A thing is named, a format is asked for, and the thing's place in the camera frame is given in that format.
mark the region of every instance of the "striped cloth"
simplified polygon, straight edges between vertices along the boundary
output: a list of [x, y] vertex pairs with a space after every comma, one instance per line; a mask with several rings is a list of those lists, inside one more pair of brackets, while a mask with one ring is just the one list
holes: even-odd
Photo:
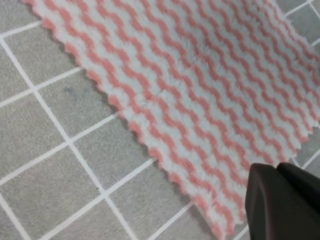
[[319, 63], [273, 0], [25, 0], [223, 240], [250, 164], [296, 155]]

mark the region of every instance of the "black object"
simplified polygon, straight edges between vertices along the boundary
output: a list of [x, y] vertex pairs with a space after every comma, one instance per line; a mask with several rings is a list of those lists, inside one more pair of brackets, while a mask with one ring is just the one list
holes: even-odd
[[254, 163], [245, 210], [251, 240], [320, 240], [320, 178], [290, 163]]

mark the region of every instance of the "gray tile floor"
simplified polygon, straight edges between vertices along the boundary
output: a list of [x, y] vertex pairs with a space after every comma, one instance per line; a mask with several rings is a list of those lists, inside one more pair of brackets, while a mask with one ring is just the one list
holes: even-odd
[[[320, 52], [320, 0], [278, 3]], [[0, 1], [0, 73], [1, 240], [216, 239], [17, 0]], [[318, 128], [293, 161], [320, 177]]]

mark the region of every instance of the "floor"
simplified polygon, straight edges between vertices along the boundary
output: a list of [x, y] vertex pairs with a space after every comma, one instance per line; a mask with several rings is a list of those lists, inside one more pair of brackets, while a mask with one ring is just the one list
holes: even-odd
[[[320, 0], [278, 3], [320, 53]], [[216, 239], [18, 0], [0, 1], [0, 73], [2, 240]], [[318, 128], [290, 161], [320, 177]]]

